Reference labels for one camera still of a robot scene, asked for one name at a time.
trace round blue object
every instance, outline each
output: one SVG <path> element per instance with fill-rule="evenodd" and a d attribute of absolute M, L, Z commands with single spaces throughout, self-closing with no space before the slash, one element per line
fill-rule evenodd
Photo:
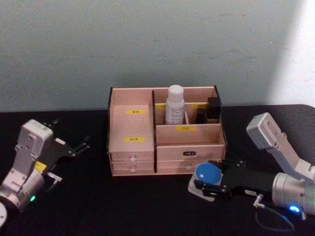
<path fill-rule="evenodd" d="M 198 180 L 207 184 L 217 184 L 221 180 L 221 170 L 214 164 L 203 163 L 195 170 Z"/>

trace wall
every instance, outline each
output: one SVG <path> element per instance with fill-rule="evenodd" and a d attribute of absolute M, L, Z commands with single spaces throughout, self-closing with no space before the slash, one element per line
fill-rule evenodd
<path fill-rule="evenodd" d="M 315 107 L 315 1 L 306 0 L 299 7 L 283 44 L 285 53 L 279 61 L 270 89 L 271 104 L 308 104 Z"/>
<path fill-rule="evenodd" d="M 0 110 L 103 109 L 111 86 L 171 84 L 290 102 L 271 88 L 300 3 L 0 0 Z"/>

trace black table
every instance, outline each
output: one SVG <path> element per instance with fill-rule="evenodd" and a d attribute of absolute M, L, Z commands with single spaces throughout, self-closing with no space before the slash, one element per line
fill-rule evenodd
<path fill-rule="evenodd" d="M 315 109 L 304 105 L 224 107 L 227 158 L 244 160 L 252 170 L 281 172 L 274 158 L 258 150 L 246 134 L 253 116 L 263 112 L 271 113 L 298 155 L 315 164 Z M 256 224 L 252 198 L 210 203 L 187 191 L 190 176 L 112 178 L 105 155 L 106 114 L 0 114 L 0 180 L 12 165 L 20 126 L 31 118 L 42 122 L 59 118 L 55 134 L 73 147 L 85 135 L 91 136 L 90 150 L 76 160 L 61 160 L 54 169 L 63 181 L 51 192 L 39 193 L 19 219 L 7 224 L 4 235 L 279 235 Z M 313 216 L 302 221 L 294 213 L 278 210 L 295 225 L 290 235 L 315 235 Z M 275 227 L 285 226 L 267 213 L 260 218 Z"/>

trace wooden drawer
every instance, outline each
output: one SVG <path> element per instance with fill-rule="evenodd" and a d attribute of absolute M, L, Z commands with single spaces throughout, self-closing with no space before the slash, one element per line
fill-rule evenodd
<path fill-rule="evenodd" d="M 157 146 L 157 161 L 221 160 L 224 145 Z"/>
<path fill-rule="evenodd" d="M 154 161 L 154 152 L 141 151 L 141 152 L 112 152 L 112 162 L 139 162 L 139 161 Z"/>
<path fill-rule="evenodd" d="M 193 173 L 195 168 L 208 160 L 198 161 L 158 161 L 157 173 L 159 174 L 188 174 Z"/>
<path fill-rule="evenodd" d="M 113 171 L 124 171 L 129 174 L 136 174 L 140 171 L 152 171 L 154 172 L 154 162 L 112 162 Z"/>
<path fill-rule="evenodd" d="M 154 174 L 153 170 L 137 170 L 136 172 L 126 171 L 126 170 L 117 170 L 112 171 L 113 176 L 142 176 L 142 175 L 152 175 Z"/>

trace desk organizer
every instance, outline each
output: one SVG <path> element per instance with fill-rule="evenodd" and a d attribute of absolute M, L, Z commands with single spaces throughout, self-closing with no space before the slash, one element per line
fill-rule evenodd
<path fill-rule="evenodd" d="M 218 123 L 194 124 L 214 87 L 184 88 L 183 125 L 165 125 L 168 88 L 111 88 L 107 148 L 113 176 L 192 174 L 197 165 L 225 157 Z"/>

